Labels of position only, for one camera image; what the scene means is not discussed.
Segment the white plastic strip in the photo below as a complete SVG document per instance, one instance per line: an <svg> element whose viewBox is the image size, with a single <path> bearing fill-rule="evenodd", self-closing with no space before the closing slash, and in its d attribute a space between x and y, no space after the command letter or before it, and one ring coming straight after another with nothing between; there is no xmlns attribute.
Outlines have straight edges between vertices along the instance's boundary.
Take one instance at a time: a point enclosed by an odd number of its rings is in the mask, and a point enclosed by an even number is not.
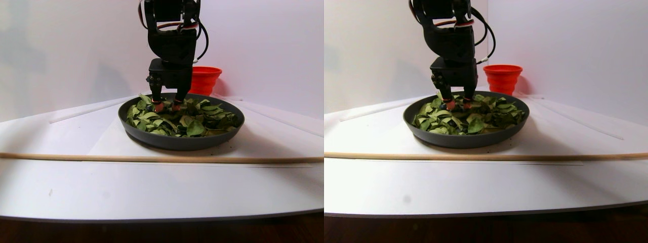
<svg viewBox="0 0 648 243"><path fill-rule="evenodd" d="M56 123L56 122L60 122L60 121L64 121L64 120L67 120L67 119L70 119L70 118L78 117L78 116L80 116L80 115L85 115L85 114L88 114L88 113L91 113L91 112L94 112L94 111L103 110L103 109L106 109L106 108L111 107L111 106L116 106L116 105L118 105L118 104L122 104L123 102L126 102L126 101L128 101L128 100L130 100L130 99L132 99L132 98L133 98L133 97L126 97L126 98L122 98L122 99L119 99L119 100L115 100L115 101L113 101L113 102L110 102L110 103L108 103L108 104L105 104L105 105L103 105L103 106L99 106L99 107L95 107L95 108L90 108L90 109L88 109L88 110L84 110L84 111L79 111L79 112L77 112L77 113L73 113L73 114L65 115L65 116L63 116L63 117L58 117L58 118L55 118L55 119L50 120L49 123L52 124L52 123Z"/></svg>
<svg viewBox="0 0 648 243"><path fill-rule="evenodd" d="M222 99L222 100L234 101L234 99L231 99L231 98L229 98L229 97L224 97L224 96L221 96L221 95L216 94L216 93L213 93L212 95L214 95L216 98L220 98L220 99ZM267 118L273 119L273 120L275 120L275 121L281 122L281 123L283 123L283 124L289 125L289 126L291 126L291 127L293 127L293 128L297 128L297 129L302 130L302 131L304 131L304 132L310 133L310 134L312 134L312 135L319 136L319 137L324 137L324 134L323 134L323 133L319 133L319 132L316 132L316 131L310 130L310 129L308 129L308 128L304 128L304 127L301 127L301 126L295 125L295 124L293 124L293 123L291 123L291 122L288 122L288 121L286 121L286 120L283 120L283 119L280 119L280 118L277 118L277 117L274 117L274 116L271 116L271 115L268 115L268 114L265 114L265 113L263 113L263 112L261 112L261 111L258 111L258 110L254 109L254 108L249 107L249 106L245 106L245 105L243 105L243 104L241 104L241 103L236 102L236 105L237 105L237 106L241 106L241 107L243 107L243 108L246 108L247 110L254 111L255 113L257 113L257 114L259 114L259 115L262 115L262 116L264 116L264 117L267 117Z"/></svg>
<svg viewBox="0 0 648 243"><path fill-rule="evenodd" d="M375 114L375 113L378 113L378 112L381 112L381 111L391 110L391 109L399 108L401 106L407 106L407 105L410 105L411 103L412 103L412 101L408 100L407 102L401 102L401 103L398 103L398 104L395 104L395 105L392 105L392 106L386 106L386 107L378 108L378 109L375 109L375 110L366 111L366 112L358 113L358 114L355 114L355 115L350 115L350 116L347 116L347 117L342 117L342 118L340 118L340 121L343 122L343 121L348 121L348 120L355 119L355 118L358 118L358 117L364 117L366 115Z"/></svg>
<svg viewBox="0 0 648 243"><path fill-rule="evenodd" d="M556 113L556 114L558 114L558 115L561 115L561 116L563 116L564 118L570 119L570 120L572 120L573 122L576 122L576 123L578 123L578 124L581 124L581 125L583 125L583 126L586 126L586 127L589 128L589 129L592 129L592 130L597 131L597 132L599 132L599 133L603 133L603 134L608 135L608 136L610 136L610 137L613 137L613 138L616 138L616 139L619 139L619 140L624 140L624 138L623 138L622 136L618 135L618 134L614 134L614 133L612 133L612 132L608 132L608 131L602 130L602 129L600 129L600 128L597 128L597 127L595 127L595 126L592 126L591 124L588 124L587 122L584 122L584 121L581 121L581 120L579 120L579 119L576 119L576 118L574 118L574 117L572 117L572 116L570 116L570 115L567 115L567 114L565 114L565 113L563 113L563 112L557 111L556 109L553 109L553 108L551 108L551 107L549 107L549 106L547 106L547 105L545 105L545 104L543 104L543 103L541 103L541 102L536 101L536 100L538 100L538 99L542 99L542 100L544 100L544 97L541 97L541 98L535 98L533 95L525 95L525 94L523 94L523 93L519 93L519 94L520 94L522 97L527 97L527 98L529 98L529 100L530 100L531 102L533 102L534 104L538 104L539 106L542 106L542 107L544 107L544 108L547 109L547 110L553 111L554 113Z"/></svg>

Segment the wooden stick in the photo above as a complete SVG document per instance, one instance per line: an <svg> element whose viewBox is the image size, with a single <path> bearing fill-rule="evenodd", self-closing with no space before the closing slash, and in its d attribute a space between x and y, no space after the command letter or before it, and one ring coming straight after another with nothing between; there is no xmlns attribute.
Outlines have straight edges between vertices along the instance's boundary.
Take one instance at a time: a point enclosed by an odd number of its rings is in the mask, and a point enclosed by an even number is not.
<svg viewBox="0 0 648 243"><path fill-rule="evenodd" d="M0 153L5 159L35 159L61 161L113 161L113 162L149 162L149 163L223 163L223 164L291 164L322 163L324 157L287 157L287 158L252 158L252 157L181 157L181 156L81 156L62 154L13 154Z"/></svg>
<svg viewBox="0 0 648 243"><path fill-rule="evenodd" d="M648 153L594 154L574 156L534 156L505 154L354 154L325 152L324 157L338 159L462 160L462 161L611 161L648 159Z"/></svg>

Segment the white backdrop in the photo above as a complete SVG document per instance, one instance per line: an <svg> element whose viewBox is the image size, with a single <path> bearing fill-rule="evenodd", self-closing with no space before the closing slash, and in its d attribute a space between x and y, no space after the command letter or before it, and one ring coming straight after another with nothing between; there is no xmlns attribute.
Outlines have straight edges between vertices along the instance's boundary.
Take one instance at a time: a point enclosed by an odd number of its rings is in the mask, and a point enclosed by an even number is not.
<svg viewBox="0 0 648 243"><path fill-rule="evenodd" d="M488 20L488 1L472 4ZM425 44L407 1L325 1L324 22L327 113L436 93L430 64L438 55ZM474 27L481 38L483 25ZM478 46L477 59L487 47ZM486 83L483 65L478 85Z"/></svg>
<svg viewBox="0 0 648 243"><path fill-rule="evenodd" d="M648 125L646 12L644 0L490 0L490 63L521 65L523 92Z"/></svg>
<svg viewBox="0 0 648 243"><path fill-rule="evenodd" d="M0 122L134 95L155 55L130 1L0 1ZM323 0L204 1L218 89L322 119ZM196 52L202 51L202 42Z"/></svg>

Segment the red collapsible cup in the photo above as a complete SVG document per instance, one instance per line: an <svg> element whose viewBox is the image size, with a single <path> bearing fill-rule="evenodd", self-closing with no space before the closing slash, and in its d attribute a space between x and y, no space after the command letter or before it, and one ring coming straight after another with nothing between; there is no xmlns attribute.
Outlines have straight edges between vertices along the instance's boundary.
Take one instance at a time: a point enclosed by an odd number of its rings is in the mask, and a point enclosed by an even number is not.
<svg viewBox="0 0 648 243"><path fill-rule="evenodd" d="M488 65L484 67L492 92L513 95L515 84L522 73L522 67L516 65Z"/></svg>
<svg viewBox="0 0 648 243"><path fill-rule="evenodd" d="M216 67L194 67L191 76L191 89L189 93L198 95L211 95L216 79L223 70Z"/></svg>

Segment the black pan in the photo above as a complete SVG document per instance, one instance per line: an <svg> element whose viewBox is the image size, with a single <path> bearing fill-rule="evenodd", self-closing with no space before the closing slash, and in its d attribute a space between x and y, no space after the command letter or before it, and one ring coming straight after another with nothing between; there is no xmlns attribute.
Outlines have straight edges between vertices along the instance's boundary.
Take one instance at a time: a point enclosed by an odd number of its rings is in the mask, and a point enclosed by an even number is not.
<svg viewBox="0 0 648 243"><path fill-rule="evenodd" d="M493 93L493 92L486 92L486 91L475 91L475 94L483 95L485 97L488 96L498 97L498 98L504 97L506 98L506 101L508 103L515 102L515 106L518 109L524 111L524 118L522 119L522 122L506 130L497 131L493 133L478 134L478 135L438 134L438 133L426 132L413 126L411 123L414 121L414 117L416 117L416 114L418 114L419 110L421 109L421 106L423 106L426 103L432 102L435 98L437 98L436 95L419 100L414 104L410 105L409 107L407 107L407 109L405 109L405 112L403 113L403 119L407 123L411 132L414 133L414 136L432 145L441 146L445 148L480 148L484 146L501 143L502 141L512 137L522 129L522 127L527 121L527 118L529 118L529 107L518 98L509 95L504 95L501 93ZM453 95L463 96L463 91L453 92Z"/></svg>
<svg viewBox="0 0 648 243"><path fill-rule="evenodd" d="M161 96L163 98L166 98L167 100L173 100L176 94L162 93ZM214 147L232 139L232 137L234 137L234 135L238 133L241 126L243 126L243 122L245 121L245 116L243 116L241 110L236 108L236 106L226 101L213 98L213 97L207 97L204 95L187 94L187 98L193 98L198 100L207 99L209 100L209 102L211 102L211 104L222 104L220 108L229 111L231 113L234 113L238 117L237 128L224 134L214 135L209 137L171 137L165 135L158 135L150 132L144 132L126 123L126 114L128 112L128 108L134 104L137 104L137 102L140 101L139 97L133 98L128 102L124 103L119 108L117 114L119 115L119 119L121 120L122 125L124 126L124 129L128 134L128 137L130 137L131 139L137 142L143 143L145 145L153 146L156 148L162 148L165 150L191 151L191 150L201 150L205 148Z"/></svg>

